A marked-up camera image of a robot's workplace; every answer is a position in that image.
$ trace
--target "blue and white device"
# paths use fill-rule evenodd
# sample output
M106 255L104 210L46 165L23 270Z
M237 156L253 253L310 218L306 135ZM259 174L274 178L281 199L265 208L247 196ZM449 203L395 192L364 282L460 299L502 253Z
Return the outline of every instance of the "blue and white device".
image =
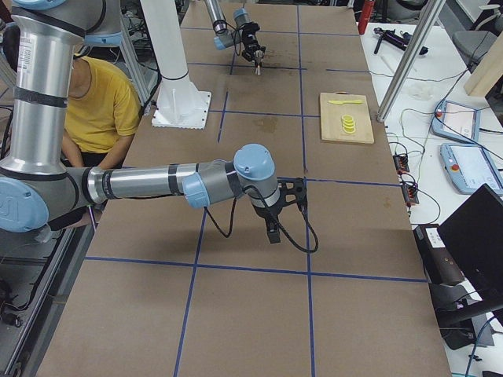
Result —
M470 195L487 183L503 196L503 179L489 152L475 144L442 144L440 155L449 178L462 194Z
M431 121L431 131L461 143L479 140L480 110L452 101L442 101Z

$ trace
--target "table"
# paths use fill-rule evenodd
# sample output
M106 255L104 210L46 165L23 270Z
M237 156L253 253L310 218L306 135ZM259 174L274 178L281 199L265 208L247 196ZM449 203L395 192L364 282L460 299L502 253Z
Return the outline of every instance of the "table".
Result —
M191 79L212 92L207 125L144 119L126 165L265 145L277 175L305 178L319 251L269 245L246 199L228 240L182 197L112 201L39 376L449 375L383 125L373 145L320 140L320 92L365 94L377 111L352 11L246 7L268 49L263 74L214 51L204 3L191 2L182 37ZM211 212L224 224L229 209ZM307 242L293 206L281 221Z
M391 44L383 42L378 54L374 54L373 52L377 43L377 36L373 32L375 27L381 27L385 30L396 29L397 34L401 31L412 34L415 26L369 24L365 34L362 36L365 57L369 65L369 70L372 72L377 100L380 102L391 82L391 78L384 75L393 74L390 66L393 68L395 65L398 65L402 57L402 51ZM409 77L440 80L465 71L466 66L463 60L450 41L448 34L441 27L435 26L432 28L425 45L429 48L429 51L427 54L416 59L413 70L409 73ZM395 65L386 64L386 60ZM483 97L470 97L464 91L463 85L469 77L470 72L466 72L448 98L473 108L484 108L481 111L481 127L489 130L502 131L501 124L493 111L487 108L488 103L486 99ZM450 141L429 133L431 113L438 102L446 96L456 80L457 77L441 82L420 82L407 79L398 96L398 100L393 105L391 113L385 121L387 135L391 142L397 141L402 143L409 151L420 150L419 145L423 145L425 148L422 163L420 154L416 152L409 157L409 167L411 169L411 174L416 179L419 179L419 188L423 192L431 195L439 203L441 211L439 212L438 207L431 198L426 197L425 194L420 192L420 204L418 206L413 206L411 210L410 222L412 224L424 224L428 222L441 224L443 220L448 218L468 198L466 195L461 195L453 187L443 169L439 148L441 144ZM418 99L420 96L417 94L422 90L424 92L429 92L431 96ZM404 109L407 108L412 108L427 114L411 111L404 112ZM479 142L488 147L491 151L503 156L503 135L481 133ZM393 152L395 152L395 149L398 153L404 152L401 146L395 144L390 144L390 146ZM498 167L503 167L503 161L497 157L493 157L493 159ZM474 291L468 282L465 282L464 286L466 286L468 292ZM480 299L477 294L474 294L473 298ZM493 321L491 325L493 325L495 329L501 331L500 324ZM495 335L494 341L495 347L477 349L476 354L483 358L483 361L472 363L471 375L482 375L482 370L503 372L503 359L501 358L503 339L501 339L500 335ZM462 372L464 375L466 364L468 363L467 356L471 351L472 346L466 346L457 351L452 351L446 346L446 353L453 372Z

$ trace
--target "brown table surface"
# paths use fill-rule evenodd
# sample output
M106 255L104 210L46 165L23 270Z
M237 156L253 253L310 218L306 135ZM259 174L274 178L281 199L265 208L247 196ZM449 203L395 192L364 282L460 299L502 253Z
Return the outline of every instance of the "brown table surface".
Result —
M228 17L238 6L222 4ZM247 199L229 239L182 197L112 201L39 376L450 375L383 125L373 123L373 145L321 142L320 92L365 94L377 111L352 11L246 8L267 46L263 74L208 47L206 7L191 2L182 36L191 80L212 92L207 125L145 118L126 165L230 160L265 145L278 176L307 179L319 251L284 236L269 245ZM224 228L230 207L211 207ZM280 219L306 243L295 206Z

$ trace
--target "robotic arm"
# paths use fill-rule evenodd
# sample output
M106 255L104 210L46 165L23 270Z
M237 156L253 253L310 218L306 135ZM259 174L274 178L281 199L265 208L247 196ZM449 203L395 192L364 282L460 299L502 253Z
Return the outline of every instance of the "robotic arm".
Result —
M213 30L215 31L215 46L217 49L226 49L243 43L244 50L241 56L247 61L253 61L255 73L260 75L262 60L266 53L266 47L260 46L256 32L260 26L251 21L245 8L239 8L234 12L236 28L229 31L225 16L220 8L218 0L205 0L207 11L210 14Z
M262 145L245 145L233 162L66 169L60 153L73 47L83 38L90 44L114 44L120 34L118 2L87 0L85 7L77 4L85 11L75 12L78 2L14 2L21 42L11 148L0 160L0 229L27 232L87 204L159 195L185 195L191 206L207 207L246 193L265 219L271 243L279 242L277 216L283 207L297 203L306 218L303 180L278 181Z

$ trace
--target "blue cable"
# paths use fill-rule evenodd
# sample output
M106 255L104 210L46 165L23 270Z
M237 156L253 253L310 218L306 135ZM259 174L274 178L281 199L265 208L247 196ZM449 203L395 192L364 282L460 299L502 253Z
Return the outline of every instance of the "blue cable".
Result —
M486 329L487 325L493 320L495 319L496 316L492 316L489 320L486 321L486 323L482 326L482 328L480 329L479 331L479 334L477 334L477 339L475 340L475 344L473 345L473 350L472 350L472 353L470 354L470 360L468 362L468 365L466 366L466 372L464 374L464 377L469 377L469 372L470 372L470 367L472 366L472 361L473 361L473 357L475 356L475 350L477 349L477 346L479 345L479 340L480 340L480 337L482 336L482 333L484 332L484 330Z

